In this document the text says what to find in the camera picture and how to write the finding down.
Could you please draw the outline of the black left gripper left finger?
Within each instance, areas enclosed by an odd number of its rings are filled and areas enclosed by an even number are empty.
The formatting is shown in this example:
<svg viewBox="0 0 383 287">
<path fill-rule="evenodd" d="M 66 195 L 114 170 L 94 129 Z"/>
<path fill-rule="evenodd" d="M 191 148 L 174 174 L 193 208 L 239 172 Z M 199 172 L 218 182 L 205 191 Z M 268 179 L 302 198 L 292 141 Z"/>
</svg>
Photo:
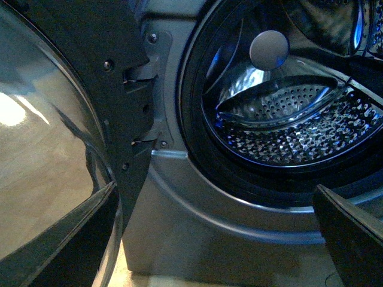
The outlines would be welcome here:
<svg viewBox="0 0 383 287">
<path fill-rule="evenodd" d="M 107 286 L 119 240 L 120 198 L 111 182 L 1 259 L 1 286 Z"/>
</svg>

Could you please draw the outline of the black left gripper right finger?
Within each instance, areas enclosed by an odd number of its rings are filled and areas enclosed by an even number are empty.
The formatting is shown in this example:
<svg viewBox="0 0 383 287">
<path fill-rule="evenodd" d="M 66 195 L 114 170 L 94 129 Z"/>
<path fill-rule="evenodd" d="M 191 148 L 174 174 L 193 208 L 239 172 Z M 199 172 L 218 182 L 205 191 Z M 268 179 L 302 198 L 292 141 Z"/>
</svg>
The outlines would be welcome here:
<svg viewBox="0 0 383 287">
<path fill-rule="evenodd" d="M 382 222 L 323 185 L 312 203 L 343 285 L 382 286 Z"/>
</svg>

